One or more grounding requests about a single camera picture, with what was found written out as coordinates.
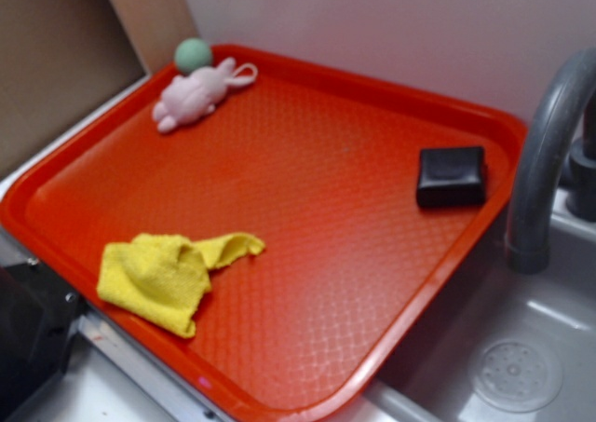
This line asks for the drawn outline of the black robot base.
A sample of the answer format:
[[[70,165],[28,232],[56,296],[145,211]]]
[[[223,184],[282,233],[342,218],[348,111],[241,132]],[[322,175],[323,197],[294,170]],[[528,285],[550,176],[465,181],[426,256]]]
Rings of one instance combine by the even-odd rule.
[[[83,296],[48,265],[1,268],[1,419],[14,420],[65,375]]]

